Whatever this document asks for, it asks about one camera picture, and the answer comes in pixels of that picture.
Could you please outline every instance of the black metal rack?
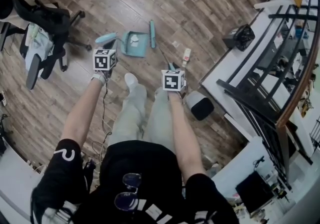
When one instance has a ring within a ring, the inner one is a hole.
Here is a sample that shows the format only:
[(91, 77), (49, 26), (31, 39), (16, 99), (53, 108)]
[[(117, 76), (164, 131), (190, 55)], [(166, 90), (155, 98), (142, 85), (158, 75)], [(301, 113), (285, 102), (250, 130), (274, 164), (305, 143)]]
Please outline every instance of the black metal rack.
[[(253, 46), (252, 50), (248, 53), (244, 61), (240, 66), (235, 70), (235, 72), (227, 79), (227, 81), (218, 80), (217, 84), (224, 88), (224, 92), (232, 97), (241, 108), (247, 119), (253, 125), (256, 133), (263, 138), (263, 144), (266, 147), (271, 160), (274, 163), (276, 170), (279, 173), (280, 178), (286, 183), (287, 176), (289, 172), (289, 157), (290, 152), (290, 139), (288, 137), (288, 132), (295, 134), (297, 127), (294, 124), (290, 123), (289, 118), (292, 115), (294, 109), (296, 108), (306, 86), (309, 83), (309, 79), (312, 74), (312, 70), (315, 65), (315, 60), (318, 54), (318, 42), (320, 38), (320, 12), (317, 12), (317, 15), (311, 15), (310, 10), (317, 10), (320, 6), (320, 0), (317, 0), (318, 5), (312, 5), (312, 0), (308, 1), (308, 5), (303, 5), (300, 8), (296, 6), (289, 6), (285, 14), (281, 14), (283, 6), (279, 7), (276, 14), (269, 15), (271, 22), (262, 37), (257, 41)], [(272, 36), (270, 42), (267, 44), (266, 48), (263, 50), (262, 54), (248, 70), (243, 79), (239, 84), (234, 87), (230, 82), (234, 79), (237, 73), (242, 69), (245, 63), (250, 59), (255, 50), (258, 48), (259, 44), (263, 41), (266, 34), (269, 32), (272, 25), (275, 24), (276, 20), (281, 20), (278, 28), (276, 29), (274, 35)], [(263, 74), (260, 76), (255, 72), (255, 69), (258, 67), (260, 61), (268, 54), (274, 39), (281, 31), (283, 25), (288, 21), (292, 21), (288, 29), (288, 34), (284, 38), (282, 44), (278, 47), (276, 53), (271, 59), (269, 65), (263, 69)], [(302, 27), (302, 33), (299, 38), (296, 40), (296, 44), (292, 51), (291, 56), (289, 57), (288, 63), (284, 70), (281, 71), (278, 80), (272, 89), (268, 92), (263, 86), (262, 83), (273, 69), (273, 66), (277, 63), (279, 58), (282, 56), (283, 50), (290, 39), (290, 31), (295, 25), (296, 20), (303, 20), (304, 24)], [(308, 21), (315, 21), (315, 32), (313, 35), (313, 41), (311, 48), (308, 54), (305, 57), (305, 63), (303, 69), (300, 71), (297, 78), (297, 83), (290, 92), (290, 96), (287, 99), (283, 107), (277, 105), (273, 100), (273, 96), (282, 82), (285, 81), (286, 74), (290, 72), (294, 60), (299, 52), (299, 46), (302, 42), (302, 38), (307, 28)], [(311, 160), (306, 156), (303, 147), (297, 136), (293, 136), (297, 141), (299, 146), (299, 153), (303, 155), (308, 162), (312, 163)]]
[(320, 116), (315, 122), (316, 123), (312, 129), (312, 132), (310, 133), (310, 137), (312, 143), (314, 144), (314, 150), (316, 151), (317, 148), (320, 148)]

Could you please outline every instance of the sunglasses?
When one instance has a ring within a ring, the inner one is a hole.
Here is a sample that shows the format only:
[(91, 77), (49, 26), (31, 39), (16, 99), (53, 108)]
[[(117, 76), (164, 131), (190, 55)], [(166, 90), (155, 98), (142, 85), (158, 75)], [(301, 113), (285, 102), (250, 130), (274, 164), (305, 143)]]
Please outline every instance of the sunglasses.
[(137, 173), (128, 173), (122, 178), (122, 182), (127, 189), (135, 189), (135, 192), (122, 192), (115, 197), (115, 206), (119, 210), (133, 211), (138, 205), (138, 187), (141, 185), (141, 175)]

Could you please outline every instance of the wall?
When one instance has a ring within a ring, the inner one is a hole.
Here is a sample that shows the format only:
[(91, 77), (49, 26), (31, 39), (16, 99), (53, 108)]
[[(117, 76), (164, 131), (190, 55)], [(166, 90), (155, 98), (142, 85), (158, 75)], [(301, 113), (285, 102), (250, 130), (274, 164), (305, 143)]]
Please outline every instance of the wall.
[(30, 195), (41, 175), (6, 147), (0, 158), (0, 211), (12, 224), (29, 223)]
[(317, 150), (311, 160), (313, 165), (310, 166), (302, 156), (299, 156), (293, 163), (296, 167), (291, 168), (291, 173), (296, 176), (296, 179), (291, 182), (293, 190), (290, 194), (296, 202), (299, 202), (320, 178), (320, 151)]
[(320, 220), (320, 178), (306, 195), (276, 224), (316, 224)]

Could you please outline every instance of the person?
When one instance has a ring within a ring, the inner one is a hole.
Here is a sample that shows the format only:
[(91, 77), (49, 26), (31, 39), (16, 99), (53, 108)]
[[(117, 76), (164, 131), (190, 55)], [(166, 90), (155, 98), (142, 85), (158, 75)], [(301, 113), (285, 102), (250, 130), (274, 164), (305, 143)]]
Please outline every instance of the person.
[(99, 187), (89, 193), (81, 150), (106, 83), (101, 73), (94, 75), (66, 119), (61, 140), (32, 192), (32, 220), (39, 224), (238, 223), (231, 205), (206, 176), (180, 94), (156, 91), (143, 132), (146, 88), (131, 73), (124, 79), (129, 95), (108, 140)]

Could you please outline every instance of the electronic device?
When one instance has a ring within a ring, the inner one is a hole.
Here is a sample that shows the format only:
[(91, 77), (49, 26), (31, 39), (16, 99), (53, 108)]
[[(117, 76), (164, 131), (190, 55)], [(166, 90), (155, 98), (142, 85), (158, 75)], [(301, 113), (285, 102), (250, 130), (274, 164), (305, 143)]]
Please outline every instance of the electronic device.
[(240, 51), (245, 51), (255, 38), (256, 36), (250, 25), (243, 25), (232, 30), (222, 40), (229, 49), (237, 47)]
[(254, 213), (274, 198), (270, 186), (254, 171), (238, 186), (236, 186), (241, 200), (249, 214)]

